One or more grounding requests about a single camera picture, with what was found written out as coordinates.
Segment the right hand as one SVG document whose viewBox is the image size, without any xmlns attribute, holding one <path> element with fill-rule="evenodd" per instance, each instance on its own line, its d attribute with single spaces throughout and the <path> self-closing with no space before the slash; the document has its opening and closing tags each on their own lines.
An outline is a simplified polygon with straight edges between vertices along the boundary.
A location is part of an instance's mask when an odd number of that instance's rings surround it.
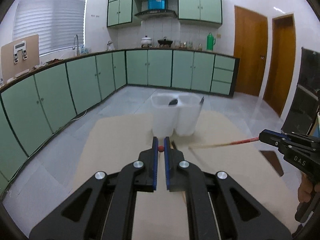
<svg viewBox="0 0 320 240">
<path fill-rule="evenodd" d="M 302 174 L 302 181 L 298 188 L 298 200 L 300 203 L 308 203 L 311 200 L 312 191 L 319 192 L 320 184 L 313 186 L 312 182 L 308 179 L 306 174 Z"/>
</svg>

